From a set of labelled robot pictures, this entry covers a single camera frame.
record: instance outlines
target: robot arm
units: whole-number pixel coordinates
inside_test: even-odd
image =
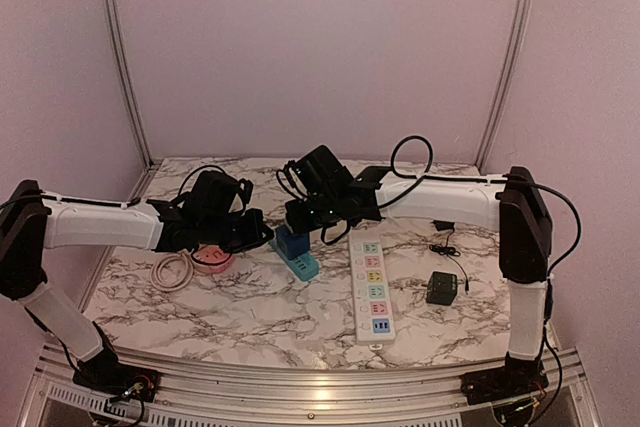
[[[511,334],[505,367],[463,376],[470,404],[498,400],[547,385],[541,373],[541,347],[549,315],[547,262],[552,222],[522,167],[508,176],[425,176],[405,179],[388,167],[367,167],[355,178],[325,146],[285,166],[306,191],[287,202],[294,234],[346,222],[346,234],[361,220],[426,218],[463,222],[500,233],[500,269],[511,298]]]
[[[219,245],[237,253],[273,237],[262,211],[246,209],[252,184],[221,172],[199,175],[191,192],[161,200],[112,203],[71,199],[23,181],[0,211],[0,294],[19,302],[78,359],[74,382],[121,394],[157,373],[122,365],[100,328],[84,317],[42,269],[44,248],[119,245],[156,252]],[[240,210],[233,211],[240,203]],[[152,400],[153,389],[146,389]]]

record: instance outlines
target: vent grille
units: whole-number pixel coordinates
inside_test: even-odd
[[[115,418],[135,418],[139,410],[137,406],[127,404],[108,404],[106,397],[94,392],[84,392],[68,385],[51,384],[49,398],[57,400],[67,405],[87,410],[94,414],[107,415]],[[152,427],[276,427],[277,424],[253,423],[253,422],[233,422],[224,420],[206,419],[198,416],[185,414],[172,414],[165,411],[166,407],[160,411],[153,404],[145,404],[147,411],[143,425]],[[389,422],[359,424],[362,427],[463,427],[459,414],[443,415],[429,419],[420,419],[413,422]]]

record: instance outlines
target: lavender wall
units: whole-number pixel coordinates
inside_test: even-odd
[[[512,164],[574,199],[585,224],[558,268],[553,322],[578,346],[604,425],[640,425],[640,2],[533,0],[490,171]],[[553,204],[555,253],[570,213]]]
[[[0,0],[0,199],[24,178],[72,195],[122,199],[142,167],[126,119],[101,0]],[[45,256],[71,297],[99,250]],[[0,298],[0,425],[15,425],[43,336]]]
[[[473,162],[515,0],[118,0],[156,157],[388,157],[409,133]]]

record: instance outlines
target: marble tabletop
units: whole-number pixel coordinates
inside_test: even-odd
[[[217,164],[255,187],[251,206],[271,227],[282,223],[289,197],[275,180],[283,159],[167,159],[145,197],[171,199],[193,169]],[[380,162],[345,161],[355,174]],[[439,174],[477,174],[475,167],[435,165]],[[175,357],[243,365],[378,369],[441,365],[502,357],[509,338],[509,293],[498,268],[497,234],[457,225],[450,244],[470,278],[450,307],[425,302],[434,270],[463,278],[450,259],[429,250],[444,242],[429,220],[363,223],[376,229],[387,264],[397,338],[381,350],[356,344],[348,241],[325,246],[312,235],[320,273],[301,282],[270,247],[240,254],[224,273],[194,275],[183,290],[164,293],[149,282],[163,254],[116,248],[85,315],[116,346]]]

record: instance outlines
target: power strip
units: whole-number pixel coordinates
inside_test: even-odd
[[[358,343],[393,342],[396,330],[380,237],[368,230],[351,231],[349,255]]]

